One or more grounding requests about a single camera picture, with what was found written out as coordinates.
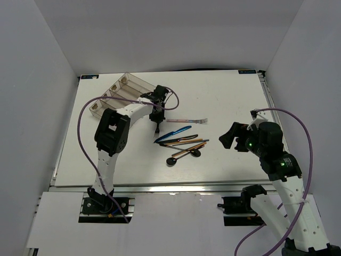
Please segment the blue knife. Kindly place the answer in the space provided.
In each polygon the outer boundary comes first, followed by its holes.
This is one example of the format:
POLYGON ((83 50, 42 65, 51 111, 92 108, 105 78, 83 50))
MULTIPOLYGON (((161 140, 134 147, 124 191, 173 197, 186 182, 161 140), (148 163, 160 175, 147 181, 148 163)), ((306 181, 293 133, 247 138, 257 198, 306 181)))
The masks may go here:
POLYGON ((157 143, 157 142, 159 142, 159 141, 163 141, 163 140, 165 140, 165 139, 167 139, 167 138, 169 138, 169 137, 171 137, 171 136, 174 136, 174 135, 176 135, 176 134, 179 134, 179 133, 181 133, 181 132, 183 132, 183 131, 186 131, 186 130, 188 130, 188 129, 190 129, 190 128, 192 128, 192 126, 191 126, 191 125, 188 125, 188 126, 185 126, 185 127, 180 128, 180 129, 178 129, 178 130, 176 130, 176 131, 172 131, 172 132, 166 133, 165 135, 163 135, 163 136, 159 137, 158 139, 156 139, 156 140, 154 141, 154 143, 157 143))

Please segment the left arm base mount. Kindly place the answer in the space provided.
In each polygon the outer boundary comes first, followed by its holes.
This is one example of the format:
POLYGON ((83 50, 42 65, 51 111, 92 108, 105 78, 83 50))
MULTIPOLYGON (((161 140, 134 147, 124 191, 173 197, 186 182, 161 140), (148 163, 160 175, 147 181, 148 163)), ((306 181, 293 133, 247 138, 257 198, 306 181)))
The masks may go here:
POLYGON ((78 222, 128 224, 133 216, 135 199, 128 197, 115 197, 115 200, 126 217, 121 214, 118 206, 111 200, 109 200, 108 205, 102 206, 90 197, 84 197, 80 208, 78 222))

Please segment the black knife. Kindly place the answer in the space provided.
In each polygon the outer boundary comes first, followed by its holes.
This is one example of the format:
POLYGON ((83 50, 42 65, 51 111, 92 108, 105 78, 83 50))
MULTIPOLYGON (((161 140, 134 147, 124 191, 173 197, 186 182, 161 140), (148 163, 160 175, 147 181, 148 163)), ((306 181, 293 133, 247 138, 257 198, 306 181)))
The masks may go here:
POLYGON ((177 139, 170 139, 170 140, 159 141, 159 142, 157 142, 157 144, 165 145, 165 144, 172 144, 172 143, 178 143, 178 142, 185 142, 185 141, 193 140, 193 139, 195 139, 197 137, 198 137, 198 135, 194 134, 194 135, 190 135, 190 136, 186 136, 186 137, 181 137, 181 138, 177 138, 177 139))

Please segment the pink handled fork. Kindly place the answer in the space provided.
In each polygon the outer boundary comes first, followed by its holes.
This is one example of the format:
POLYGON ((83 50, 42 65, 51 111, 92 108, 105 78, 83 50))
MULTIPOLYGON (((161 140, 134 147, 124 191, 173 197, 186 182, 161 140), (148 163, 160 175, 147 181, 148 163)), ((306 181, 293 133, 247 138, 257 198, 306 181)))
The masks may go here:
POLYGON ((194 124, 207 124, 208 119, 166 119, 167 122, 171 123, 194 123, 194 124))

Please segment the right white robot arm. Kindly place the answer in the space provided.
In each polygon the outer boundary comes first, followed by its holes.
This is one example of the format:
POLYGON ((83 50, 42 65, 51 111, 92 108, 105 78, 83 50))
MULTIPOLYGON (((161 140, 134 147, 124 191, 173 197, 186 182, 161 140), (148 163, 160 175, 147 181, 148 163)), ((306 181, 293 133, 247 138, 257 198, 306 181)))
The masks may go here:
POLYGON ((237 143, 238 152, 251 152, 259 158, 262 170, 282 200, 286 214, 272 203, 260 185, 245 187, 241 208, 256 212, 283 245, 282 255, 340 255, 340 247, 330 244, 323 226, 318 223, 309 201, 304 198, 301 169, 295 157, 284 151, 283 133, 273 122, 247 125, 234 122, 219 141, 229 149, 237 143))

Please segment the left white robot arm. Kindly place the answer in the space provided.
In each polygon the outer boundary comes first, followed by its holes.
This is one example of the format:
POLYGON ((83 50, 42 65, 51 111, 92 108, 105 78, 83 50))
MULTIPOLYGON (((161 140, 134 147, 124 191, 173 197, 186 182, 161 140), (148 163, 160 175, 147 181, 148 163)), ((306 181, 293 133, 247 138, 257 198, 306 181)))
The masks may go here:
POLYGON ((99 157, 95 183, 87 189, 94 206, 100 212, 106 213, 112 208, 113 174, 118 155, 127 144, 130 128, 139 119, 149 116, 156 124, 154 138, 158 138, 170 91, 158 85, 152 92, 144 93, 136 100, 127 100, 129 104, 122 108, 104 110, 94 136, 99 157))

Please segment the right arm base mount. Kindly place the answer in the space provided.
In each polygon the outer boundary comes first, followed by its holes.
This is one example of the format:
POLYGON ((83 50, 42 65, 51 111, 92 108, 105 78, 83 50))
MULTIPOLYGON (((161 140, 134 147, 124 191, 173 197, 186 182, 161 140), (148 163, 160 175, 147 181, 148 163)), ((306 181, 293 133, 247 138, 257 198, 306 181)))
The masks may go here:
POLYGON ((217 207, 223 211, 223 220, 226 227, 261 226, 262 218, 253 210, 246 207, 241 197, 222 197, 222 203, 217 207))

